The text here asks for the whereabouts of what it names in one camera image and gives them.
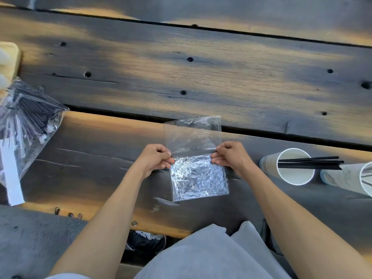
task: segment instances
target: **clear plastic bag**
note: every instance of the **clear plastic bag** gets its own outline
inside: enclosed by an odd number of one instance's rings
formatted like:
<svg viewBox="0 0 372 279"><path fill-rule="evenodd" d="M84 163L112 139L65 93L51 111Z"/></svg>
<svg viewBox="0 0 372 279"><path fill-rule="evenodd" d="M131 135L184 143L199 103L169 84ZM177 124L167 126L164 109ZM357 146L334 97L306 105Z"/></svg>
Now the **clear plastic bag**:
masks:
<svg viewBox="0 0 372 279"><path fill-rule="evenodd" d="M222 142L219 116L167 122L164 135L176 160L170 169L174 202L229 193L225 169L211 163Z"/></svg>
<svg viewBox="0 0 372 279"><path fill-rule="evenodd" d="M43 90L19 78L8 87L0 103L0 183L7 187L8 199L10 186L14 185L10 180L19 182L57 131L67 110Z"/></svg>

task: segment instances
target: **gray shirt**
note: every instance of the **gray shirt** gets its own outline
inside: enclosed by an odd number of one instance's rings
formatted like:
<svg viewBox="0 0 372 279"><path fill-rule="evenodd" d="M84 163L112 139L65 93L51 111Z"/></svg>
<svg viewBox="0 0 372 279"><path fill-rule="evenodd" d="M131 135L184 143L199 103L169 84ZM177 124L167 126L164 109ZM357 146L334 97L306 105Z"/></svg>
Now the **gray shirt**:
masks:
<svg viewBox="0 0 372 279"><path fill-rule="evenodd" d="M153 258L135 279L265 278L291 279L249 221L231 237L210 225L182 239ZM48 279L89 279L65 273Z"/></svg>

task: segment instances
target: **crumpled aluminum foil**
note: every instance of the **crumpled aluminum foil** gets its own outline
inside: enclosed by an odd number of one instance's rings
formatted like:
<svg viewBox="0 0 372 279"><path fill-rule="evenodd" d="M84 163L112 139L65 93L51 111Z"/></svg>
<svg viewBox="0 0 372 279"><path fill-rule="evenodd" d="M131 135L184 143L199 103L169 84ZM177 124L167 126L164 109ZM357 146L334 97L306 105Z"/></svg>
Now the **crumpled aluminum foil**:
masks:
<svg viewBox="0 0 372 279"><path fill-rule="evenodd" d="M174 202L229 193L225 169L210 154L177 158L170 175Z"/></svg>

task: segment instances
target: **dark wooden plank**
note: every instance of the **dark wooden plank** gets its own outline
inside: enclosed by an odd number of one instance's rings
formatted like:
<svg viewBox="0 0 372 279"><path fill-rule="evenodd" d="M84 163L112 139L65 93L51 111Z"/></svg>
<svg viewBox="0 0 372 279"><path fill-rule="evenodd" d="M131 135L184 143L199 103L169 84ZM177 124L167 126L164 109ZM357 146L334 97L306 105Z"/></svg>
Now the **dark wooden plank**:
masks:
<svg viewBox="0 0 372 279"><path fill-rule="evenodd" d="M241 141L253 160L290 147L310 155L339 155L346 163L372 160L372 153L224 133ZM163 142L163 125L108 116L69 112L61 128L22 179L25 208L61 215L79 213L89 220L120 183L148 143ZM227 171L230 194L171 203L170 174L154 172L140 189L133 220L136 229L185 237L211 223L231 234L242 221L260 230L263 214L249 186ZM295 201L343 237L361 254L372 252L372 199L314 179L304 186L273 181Z"/></svg>
<svg viewBox="0 0 372 279"><path fill-rule="evenodd" d="M37 8L372 45L370 0L38 0Z"/></svg>
<svg viewBox="0 0 372 279"><path fill-rule="evenodd" d="M0 7L35 8L36 0L0 0Z"/></svg>
<svg viewBox="0 0 372 279"><path fill-rule="evenodd" d="M3 40L23 50L21 76L62 103L169 119L220 115L224 126L372 144L372 96L361 87L372 79L372 49L0 12Z"/></svg>

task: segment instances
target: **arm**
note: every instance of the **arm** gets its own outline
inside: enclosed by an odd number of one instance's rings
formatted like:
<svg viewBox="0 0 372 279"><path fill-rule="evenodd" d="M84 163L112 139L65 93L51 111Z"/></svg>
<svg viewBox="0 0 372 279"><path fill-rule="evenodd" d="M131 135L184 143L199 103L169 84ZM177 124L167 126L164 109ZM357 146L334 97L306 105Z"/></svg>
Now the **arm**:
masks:
<svg viewBox="0 0 372 279"><path fill-rule="evenodd" d="M229 166L252 188L266 221L300 279L371 278L372 266L353 247L282 192L240 142L224 142L212 162Z"/></svg>
<svg viewBox="0 0 372 279"><path fill-rule="evenodd" d="M170 164L174 163L170 156L163 145L147 145L115 192L84 227L49 275L77 273L92 279L115 278L142 180L152 170L170 168Z"/></svg>

